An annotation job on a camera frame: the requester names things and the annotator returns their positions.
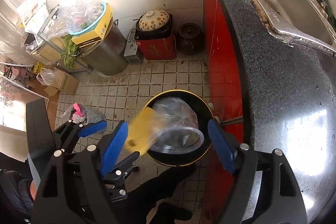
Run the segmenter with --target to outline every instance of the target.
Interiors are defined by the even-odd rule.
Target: green plant
[[[62,45],[63,52],[61,53],[61,57],[64,59],[64,65],[68,69],[73,69],[76,56],[79,55],[78,46],[71,41],[71,35],[66,35],[63,37],[66,40],[65,45]]]

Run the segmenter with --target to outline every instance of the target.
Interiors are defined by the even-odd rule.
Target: yellow box
[[[103,40],[106,34],[106,29],[112,19],[112,15],[112,8],[110,4],[106,3],[105,14],[101,17],[95,29],[81,35],[72,36],[72,42],[78,45],[78,47],[84,47],[89,44]]]

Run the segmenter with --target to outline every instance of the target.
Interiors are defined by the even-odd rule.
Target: cardboard box
[[[94,30],[72,36],[71,40],[78,47],[84,47],[104,39],[107,27],[112,19],[113,11],[110,4],[106,3],[106,11]]]
[[[53,97],[58,92],[58,89],[49,85],[44,89],[44,91],[48,93],[50,97]]]
[[[55,88],[62,90],[67,94],[75,95],[78,85],[79,80],[77,78],[74,78],[72,75],[60,69],[56,70],[56,75],[54,79]]]

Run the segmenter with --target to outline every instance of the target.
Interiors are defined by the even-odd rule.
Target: floral pot lid
[[[154,31],[161,28],[169,20],[169,13],[165,10],[155,9],[147,12],[139,21],[139,29],[142,31]]]

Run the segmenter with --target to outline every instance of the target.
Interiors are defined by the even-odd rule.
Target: stainless steel sink
[[[292,41],[336,52],[336,33],[316,0],[252,0],[264,23]]]

